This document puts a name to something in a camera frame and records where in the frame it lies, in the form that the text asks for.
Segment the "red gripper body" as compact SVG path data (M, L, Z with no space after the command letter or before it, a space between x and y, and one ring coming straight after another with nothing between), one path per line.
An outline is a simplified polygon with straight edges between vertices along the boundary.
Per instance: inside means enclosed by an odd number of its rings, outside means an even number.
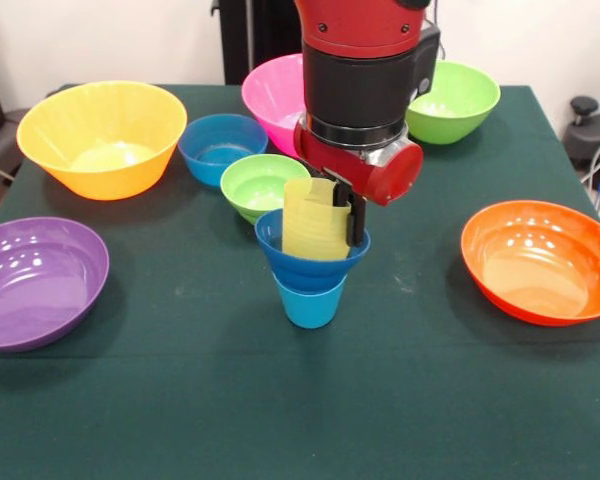
M304 118L294 128L299 159L327 178L348 185L366 200L386 206L404 196L418 177L424 153L408 132L378 148L325 143Z

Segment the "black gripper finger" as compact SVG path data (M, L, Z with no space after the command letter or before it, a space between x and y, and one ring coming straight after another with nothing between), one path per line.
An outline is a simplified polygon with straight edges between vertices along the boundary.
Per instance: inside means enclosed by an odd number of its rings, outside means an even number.
M366 199L353 191L350 184L336 181L332 194L334 207L349 206L347 215L346 241L350 247L358 247L364 240Z

